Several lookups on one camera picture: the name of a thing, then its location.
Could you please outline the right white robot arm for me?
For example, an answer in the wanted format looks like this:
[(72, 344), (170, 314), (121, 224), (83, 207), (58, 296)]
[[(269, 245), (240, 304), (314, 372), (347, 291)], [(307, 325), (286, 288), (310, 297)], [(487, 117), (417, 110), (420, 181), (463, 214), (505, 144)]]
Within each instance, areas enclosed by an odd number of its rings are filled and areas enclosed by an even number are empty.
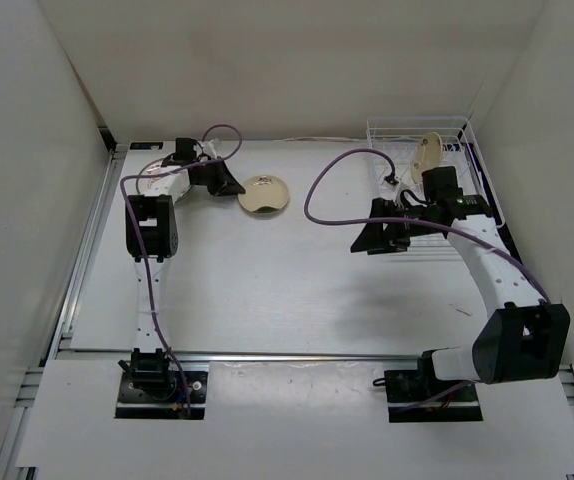
[(444, 396), (453, 382), (509, 383), (554, 377), (570, 325), (561, 304), (552, 304), (506, 249), (483, 196), (467, 194), (452, 167), (422, 175), (424, 198), (415, 204), (375, 198), (369, 223), (351, 245), (353, 253), (404, 252), (414, 237), (442, 233), (464, 261), (488, 320), (469, 345), (429, 350), (418, 360), (416, 387), (427, 399)]

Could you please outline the yellow rimmed plate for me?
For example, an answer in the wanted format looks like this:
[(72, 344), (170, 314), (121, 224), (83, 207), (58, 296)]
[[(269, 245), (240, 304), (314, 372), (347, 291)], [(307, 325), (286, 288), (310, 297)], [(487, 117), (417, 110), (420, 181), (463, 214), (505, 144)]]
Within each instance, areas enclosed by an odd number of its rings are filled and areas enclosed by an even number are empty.
[(253, 176), (243, 183), (243, 188), (245, 192), (238, 195), (238, 203), (251, 215), (275, 215), (281, 212), (290, 201), (290, 192), (286, 183), (277, 176)]

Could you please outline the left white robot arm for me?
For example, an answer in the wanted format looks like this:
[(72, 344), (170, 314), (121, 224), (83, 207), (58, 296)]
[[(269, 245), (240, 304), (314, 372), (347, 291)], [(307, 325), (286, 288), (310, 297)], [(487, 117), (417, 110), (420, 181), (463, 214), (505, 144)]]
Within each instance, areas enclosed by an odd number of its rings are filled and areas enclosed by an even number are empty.
[(178, 138), (174, 152), (119, 183), (125, 205), (126, 247), (137, 281), (137, 327), (128, 362), (119, 365), (133, 388), (155, 401), (189, 395), (187, 379), (167, 339), (159, 306), (179, 246), (175, 205), (194, 186), (216, 197), (244, 192), (219, 152), (217, 139)]

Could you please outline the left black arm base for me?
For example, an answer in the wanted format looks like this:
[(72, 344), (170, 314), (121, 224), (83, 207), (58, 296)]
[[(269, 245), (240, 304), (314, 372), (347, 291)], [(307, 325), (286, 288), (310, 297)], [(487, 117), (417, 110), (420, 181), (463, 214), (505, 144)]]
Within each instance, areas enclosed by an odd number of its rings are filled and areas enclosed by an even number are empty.
[(143, 420), (203, 420), (206, 412), (209, 371), (193, 367), (185, 371), (190, 394), (187, 411), (186, 393), (178, 371), (171, 370), (171, 385), (162, 389), (137, 387), (123, 371), (117, 393), (114, 417)]

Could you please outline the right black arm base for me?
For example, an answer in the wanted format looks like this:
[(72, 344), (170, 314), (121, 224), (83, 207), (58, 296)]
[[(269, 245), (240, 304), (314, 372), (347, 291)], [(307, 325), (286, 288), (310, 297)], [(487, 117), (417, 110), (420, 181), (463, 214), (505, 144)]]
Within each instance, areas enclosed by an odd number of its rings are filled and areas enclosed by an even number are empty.
[(385, 395), (392, 424), (483, 421), (472, 382), (430, 379), (411, 361), (385, 362), (372, 387)]

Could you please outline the orange sunburst pattern plate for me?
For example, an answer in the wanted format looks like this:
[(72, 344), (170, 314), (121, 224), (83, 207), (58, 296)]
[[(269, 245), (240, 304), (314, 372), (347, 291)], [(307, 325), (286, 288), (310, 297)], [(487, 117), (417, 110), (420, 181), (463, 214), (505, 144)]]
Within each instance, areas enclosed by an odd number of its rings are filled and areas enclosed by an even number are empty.
[(156, 160), (142, 169), (136, 181), (136, 192), (148, 197), (169, 195), (177, 202), (191, 189), (188, 172), (176, 173), (178, 165), (163, 166), (162, 163), (162, 159)]

